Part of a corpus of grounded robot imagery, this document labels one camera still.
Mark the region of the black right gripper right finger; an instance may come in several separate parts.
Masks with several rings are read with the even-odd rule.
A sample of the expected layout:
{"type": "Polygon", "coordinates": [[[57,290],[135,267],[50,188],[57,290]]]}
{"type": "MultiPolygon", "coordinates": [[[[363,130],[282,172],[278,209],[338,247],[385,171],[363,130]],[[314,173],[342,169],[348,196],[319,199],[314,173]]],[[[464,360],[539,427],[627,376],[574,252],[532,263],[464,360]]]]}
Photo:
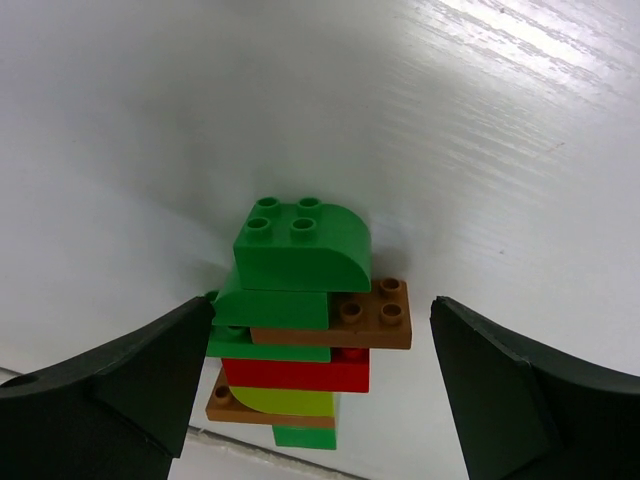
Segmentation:
{"type": "Polygon", "coordinates": [[[639,379],[508,330],[449,297],[431,330],[472,479],[636,479],[639,379]]]}

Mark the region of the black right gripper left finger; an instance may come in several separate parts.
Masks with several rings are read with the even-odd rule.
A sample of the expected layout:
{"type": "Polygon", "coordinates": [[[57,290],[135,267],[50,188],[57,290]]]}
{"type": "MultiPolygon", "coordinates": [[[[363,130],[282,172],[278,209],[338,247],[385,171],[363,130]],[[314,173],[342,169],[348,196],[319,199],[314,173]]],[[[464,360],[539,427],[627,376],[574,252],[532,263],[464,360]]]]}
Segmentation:
{"type": "Polygon", "coordinates": [[[167,478],[183,450],[214,315],[195,297],[2,383],[2,478],[167,478]]]}

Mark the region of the green red brown lego stack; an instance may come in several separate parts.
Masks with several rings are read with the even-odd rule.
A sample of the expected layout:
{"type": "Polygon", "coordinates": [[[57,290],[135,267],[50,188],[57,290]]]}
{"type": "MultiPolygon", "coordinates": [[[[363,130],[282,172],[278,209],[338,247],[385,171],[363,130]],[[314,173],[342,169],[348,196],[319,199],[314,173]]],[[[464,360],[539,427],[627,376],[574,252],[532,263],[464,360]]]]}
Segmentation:
{"type": "Polygon", "coordinates": [[[275,444],[333,450],[342,394],[370,389],[371,353],[407,350],[407,284],[372,276],[371,234],[314,197],[259,199],[233,245],[207,353],[221,362],[214,422],[268,425],[275,444]]]}

